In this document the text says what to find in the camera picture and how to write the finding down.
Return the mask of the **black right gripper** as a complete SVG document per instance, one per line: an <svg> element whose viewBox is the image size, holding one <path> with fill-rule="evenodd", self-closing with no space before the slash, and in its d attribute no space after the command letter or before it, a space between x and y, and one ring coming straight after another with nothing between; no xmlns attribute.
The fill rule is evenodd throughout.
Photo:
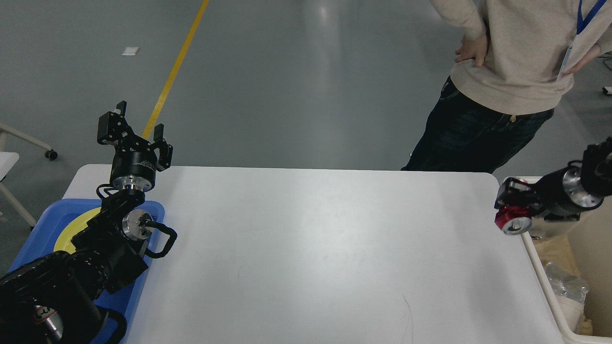
<svg viewBox="0 0 612 344"><path fill-rule="evenodd" d="M499 186L494 208L531 210L546 222L577 222L604 200L604 179L580 167L566 167L537 179L506 178Z"/></svg>

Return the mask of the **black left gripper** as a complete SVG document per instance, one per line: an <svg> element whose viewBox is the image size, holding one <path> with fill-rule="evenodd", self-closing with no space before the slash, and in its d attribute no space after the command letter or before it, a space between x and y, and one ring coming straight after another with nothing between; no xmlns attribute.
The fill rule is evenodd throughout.
<svg viewBox="0 0 612 344"><path fill-rule="evenodd" d="M171 166L174 147L164 138L164 124L153 131L153 144L143 145L125 119L127 102L98 118L98 144L114 147L110 185L116 190L133 189L144 193L155 187L156 172Z"/></svg>

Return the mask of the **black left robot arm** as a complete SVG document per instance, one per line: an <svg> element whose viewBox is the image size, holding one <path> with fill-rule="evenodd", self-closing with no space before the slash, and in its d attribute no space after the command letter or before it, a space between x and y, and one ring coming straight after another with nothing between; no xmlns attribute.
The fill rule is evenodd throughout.
<svg viewBox="0 0 612 344"><path fill-rule="evenodd" d="M147 271L144 257L163 258L174 246L175 230L140 209L156 172L170 168L173 146L163 124L152 142L136 135L126 109L121 101L98 120L98 143L115 153L109 183L96 188L100 212L70 240L74 253L48 253L2 277L3 344L90 344L107 320L117 324L107 343L120 343L127 318L95 300L134 283Z"/></svg>

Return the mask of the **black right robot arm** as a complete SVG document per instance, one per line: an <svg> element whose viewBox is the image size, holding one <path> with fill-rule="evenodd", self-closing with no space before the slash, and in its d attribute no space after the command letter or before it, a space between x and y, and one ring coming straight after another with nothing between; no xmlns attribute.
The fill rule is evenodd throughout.
<svg viewBox="0 0 612 344"><path fill-rule="evenodd" d="M589 145L580 160L529 182L506 178L499 187L495 224L507 235L529 231L533 218L547 222L579 221L612 194L612 142Z"/></svg>

